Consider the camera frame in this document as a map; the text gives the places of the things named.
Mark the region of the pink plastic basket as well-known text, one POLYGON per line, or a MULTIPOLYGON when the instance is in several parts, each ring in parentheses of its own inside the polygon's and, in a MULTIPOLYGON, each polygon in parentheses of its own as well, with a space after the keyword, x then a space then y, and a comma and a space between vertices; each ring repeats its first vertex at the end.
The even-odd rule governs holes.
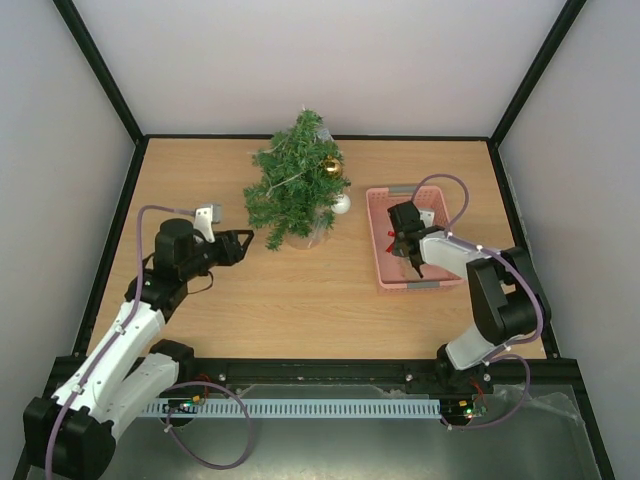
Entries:
POLYGON ((431 292, 465 283, 443 267, 422 261, 421 236, 441 234, 450 220, 439 187, 370 188, 366 206, 381 294, 431 292))

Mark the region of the white ball ornament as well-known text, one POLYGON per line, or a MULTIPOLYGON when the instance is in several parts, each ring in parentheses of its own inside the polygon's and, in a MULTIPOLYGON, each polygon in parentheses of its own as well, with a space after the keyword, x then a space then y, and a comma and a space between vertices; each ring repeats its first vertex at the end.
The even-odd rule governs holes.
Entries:
POLYGON ((331 211, 336 215, 344 215, 351 208, 352 202, 347 194, 340 194, 335 197, 331 206, 331 211))

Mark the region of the silver gift box ornament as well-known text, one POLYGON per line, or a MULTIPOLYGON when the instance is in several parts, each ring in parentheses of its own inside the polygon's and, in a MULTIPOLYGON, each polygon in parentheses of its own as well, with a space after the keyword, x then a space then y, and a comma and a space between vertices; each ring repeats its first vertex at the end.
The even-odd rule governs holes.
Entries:
POLYGON ((322 127, 316 130, 316 137, 322 142, 333 142, 334 139, 326 127, 322 127))

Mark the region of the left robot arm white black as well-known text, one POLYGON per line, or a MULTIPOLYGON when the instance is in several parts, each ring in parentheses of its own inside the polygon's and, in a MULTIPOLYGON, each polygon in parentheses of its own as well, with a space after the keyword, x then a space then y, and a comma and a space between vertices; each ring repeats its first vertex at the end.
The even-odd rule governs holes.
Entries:
POLYGON ((208 215, 164 221, 112 325, 78 369, 23 413, 29 462, 48 479, 98 479, 118 441, 158 395, 187 381, 191 347, 163 340, 144 354, 189 294, 188 284, 217 266, 241 262, 251 230, 215 231, 208 215))

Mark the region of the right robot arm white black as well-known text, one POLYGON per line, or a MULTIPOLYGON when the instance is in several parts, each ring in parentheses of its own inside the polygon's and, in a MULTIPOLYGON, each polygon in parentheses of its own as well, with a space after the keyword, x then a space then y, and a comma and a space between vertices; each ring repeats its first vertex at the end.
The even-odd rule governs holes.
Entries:
POLYGON ((473 321, 437 351, 435 377, 441 389, 460 390, 480 366, 541 336, 551 308, 525 249, 490 249, 443 227, 428 226, 411 201, 390 207, 388 216, 394 231, 392 251, 408 259, 419 275, 429 265, 467 282, 473 321))

